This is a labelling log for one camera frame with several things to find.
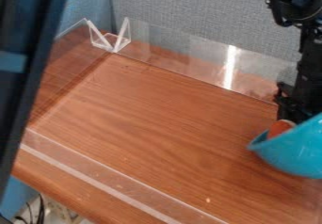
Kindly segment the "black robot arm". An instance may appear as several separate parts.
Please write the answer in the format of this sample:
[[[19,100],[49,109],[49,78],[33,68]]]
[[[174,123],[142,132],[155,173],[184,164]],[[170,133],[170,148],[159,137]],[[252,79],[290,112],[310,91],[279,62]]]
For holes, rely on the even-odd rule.
[[[301,123],[322,113],[322,0],[266,0],[274,22],[301,29],[297,76],[279,81],[277,118]]]

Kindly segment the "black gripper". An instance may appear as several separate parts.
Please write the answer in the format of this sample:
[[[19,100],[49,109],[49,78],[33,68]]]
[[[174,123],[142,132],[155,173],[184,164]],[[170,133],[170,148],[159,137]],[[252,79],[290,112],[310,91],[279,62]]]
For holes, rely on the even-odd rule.
[[[302,123],[322,113],[322,85],[318,87],[311,84],[291,86],[279,82],[277,87],[274,102],[278,104],[278,120]]]

